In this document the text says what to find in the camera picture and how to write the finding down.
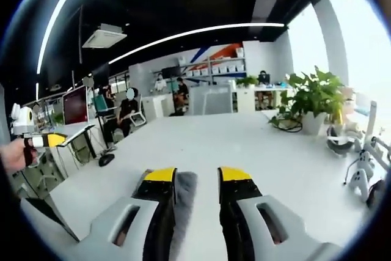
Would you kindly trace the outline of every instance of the human hand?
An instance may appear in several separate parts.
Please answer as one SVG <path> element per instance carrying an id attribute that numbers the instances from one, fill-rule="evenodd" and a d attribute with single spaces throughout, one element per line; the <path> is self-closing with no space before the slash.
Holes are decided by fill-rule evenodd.
<path id="1" fill-rule="evenodd" d="M 33 162 L 37 159 L 37 151 L 31 149 Z M 24 139 L 16 139 L 8 145 L 0 147 L 0 156 L 4 165 L 5 171 L 16 172 L 26 167 L 26 159 L 24 158 Z"/>

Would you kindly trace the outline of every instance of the blue stripe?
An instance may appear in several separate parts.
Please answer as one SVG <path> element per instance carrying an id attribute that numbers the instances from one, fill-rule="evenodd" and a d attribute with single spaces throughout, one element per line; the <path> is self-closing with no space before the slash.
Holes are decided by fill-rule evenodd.
<path id="1" fill-rule="evenodd" d="M 206 50 L 208 50 L 210 48 L 210 46 L 206 46 L 206 47 L 201 47 L 198 52 L 195 54 L 195 56 L 192 58 L 192 60 L 190 61 L 190 63 L 192 64 L 193 62 L 195 62 L 197 60 L 198 57 L 200 57 Z"/>

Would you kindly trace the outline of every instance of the ceiling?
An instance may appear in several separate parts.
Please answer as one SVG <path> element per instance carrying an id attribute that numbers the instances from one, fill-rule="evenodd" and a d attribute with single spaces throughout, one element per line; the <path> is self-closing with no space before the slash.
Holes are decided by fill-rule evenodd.
<path id="1" fill-rule="evenodd" d="M 17 3 L 8 7 L 15 11 Z M 193 29 L 233 23 L 289 23 L 310 0 L 67 0 L 51 32 L 36 75 L 43 35 L 58 0 L 29 0 L 14 22 L 2 51 L 0 80 L 12 100 L 25 103 L 71 86 L 71 71 L 78 81 L 94 68 L 132 49 Z M 121 26 L 128 35 L 112 48 L 79 49 L 101 23 Z M 274 41 L 286 28 L 224 29 L 164 42 L 111 65 L 111 74 L 129 65 L 178 51 L 243 40 Z"/>

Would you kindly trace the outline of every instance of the computer mouse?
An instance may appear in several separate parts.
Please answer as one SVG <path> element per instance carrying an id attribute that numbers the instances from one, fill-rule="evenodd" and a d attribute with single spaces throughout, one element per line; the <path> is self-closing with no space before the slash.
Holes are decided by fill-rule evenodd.
<path id="1" fill-rule="evenodd" d="M 114 154 L 105 154 L 99 159 L 99 166 L 103 167 L 108 165 L 113 159 L 114 159 Z"/>

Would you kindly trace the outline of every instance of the red monitor screen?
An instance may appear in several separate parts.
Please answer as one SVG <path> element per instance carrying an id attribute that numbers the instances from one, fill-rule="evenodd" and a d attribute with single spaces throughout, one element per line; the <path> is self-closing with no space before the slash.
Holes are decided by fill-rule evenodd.
<path id="1" fill-rule="evenodd" d="M 63 96 L 64 124 L 88 122 L 87 87 L 80 87 Z"/>

